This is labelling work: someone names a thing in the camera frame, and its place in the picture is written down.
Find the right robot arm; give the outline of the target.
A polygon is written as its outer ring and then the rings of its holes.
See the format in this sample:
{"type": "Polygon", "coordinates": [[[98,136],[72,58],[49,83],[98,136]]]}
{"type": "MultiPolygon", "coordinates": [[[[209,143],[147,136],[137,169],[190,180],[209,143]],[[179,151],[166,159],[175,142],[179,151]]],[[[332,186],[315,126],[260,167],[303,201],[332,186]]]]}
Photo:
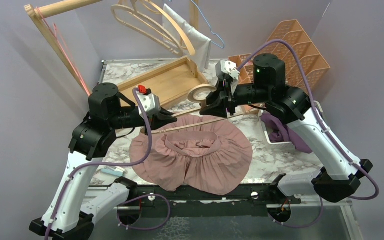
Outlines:
{"type": "Polygon", "coordinates": [[[373,164],[352,154],[329,130],[308,92],[286,84],[286,65],[281,59],[270,53],[257,55],[253,82],[247,84],[238,84],[234,62],[221,60],[215,71],[216,89],[207,96],[201,115],[226,118],[234,115],[238,106],[264,104],[267,112],[296,133],[322,163],[322,168],[312,173],[277,177],[268,190],[272,202],[280,204],[294,195],[318,195],[331,203],[355,197],[373,164]]]}

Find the white skirt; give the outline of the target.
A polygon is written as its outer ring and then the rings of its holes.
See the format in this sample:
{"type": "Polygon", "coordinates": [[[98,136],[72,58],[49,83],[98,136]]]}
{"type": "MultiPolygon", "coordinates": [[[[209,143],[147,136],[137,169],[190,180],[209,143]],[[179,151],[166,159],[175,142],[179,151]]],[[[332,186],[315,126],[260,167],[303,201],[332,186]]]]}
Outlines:
{"type": "Polygon", "coordinates": [[[197,65],[200,72],[207,69],[210,64],[212,40],[191,26],[166,3],[163,5],[163,10],[181,27],[195,49],[195,55],[190,55],[187,49],[182,52],[197,65]]]}

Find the pink skirt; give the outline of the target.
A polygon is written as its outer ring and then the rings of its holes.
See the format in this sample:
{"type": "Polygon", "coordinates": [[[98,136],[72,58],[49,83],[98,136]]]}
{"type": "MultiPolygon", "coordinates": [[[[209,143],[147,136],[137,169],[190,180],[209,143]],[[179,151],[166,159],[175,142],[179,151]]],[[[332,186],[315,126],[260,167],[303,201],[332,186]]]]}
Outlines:
{"type": "MultiPolygon", "coordinates": [[[[183,115],[164,130],[218,119],[183,115]]],[[[148,158],[133,166],[148,183],[174,192],[182,185],[214,195],[232,192],[247,175],[253,148],[243,132],[228,120],[153,134],[148,158]]]]}

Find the blue wire hanger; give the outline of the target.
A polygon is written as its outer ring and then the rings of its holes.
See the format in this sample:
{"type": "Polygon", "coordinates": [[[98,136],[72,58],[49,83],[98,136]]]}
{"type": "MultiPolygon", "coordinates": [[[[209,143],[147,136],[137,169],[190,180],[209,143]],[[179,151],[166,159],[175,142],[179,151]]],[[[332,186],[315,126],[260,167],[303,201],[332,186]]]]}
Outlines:
{"type": "Polygon", "coordinates": [[[199,26],[200,26],[200,24],[199,24],[200,18],[202,18],[204,20],[204,23],[207,25],[210,34],[217,37],[219,40],[219,43],[218,43],[212,39],[211,43],[220,49],[225,49],[225,47],[226,47],[225,41],[217,32],[213,31],[213,28],[212,28],[210,22],[208,21],[208,19],[206,18],[205,14],[203,13],[203,11],[201,10],[201,8],[199,6],[199,1],[198,0],[189,0],[189,19],[188,19],[189,21],[188,21],[188,24],[198,31],[199,26]]]}

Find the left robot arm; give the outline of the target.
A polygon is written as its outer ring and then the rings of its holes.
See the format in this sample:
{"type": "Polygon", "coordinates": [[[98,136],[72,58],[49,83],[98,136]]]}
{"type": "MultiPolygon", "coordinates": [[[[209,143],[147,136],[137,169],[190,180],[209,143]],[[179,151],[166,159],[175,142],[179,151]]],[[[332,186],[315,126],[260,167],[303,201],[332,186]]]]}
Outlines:
{"type": "Polygon", "coordinates": [[[151,153],[151,132],[177,121],[149,88],[137,86],[132,92],[134,100],[112,83],[101,83],[93,89],[88,97],[89,111],[72,133],[67,164],[54,199],[45,214],[30,223],[31,232],[45,239],[87,240],[97,222],[115,207],[127,207],[123,224],[128,228],[139,217],[142,197],[138,185],[125,177],[84,203],[97,168],[104,164],[104,157],[117,139],[117,130],[145,129],[147,148],[139,160],[130,163],[136,166],[151,153]]]}

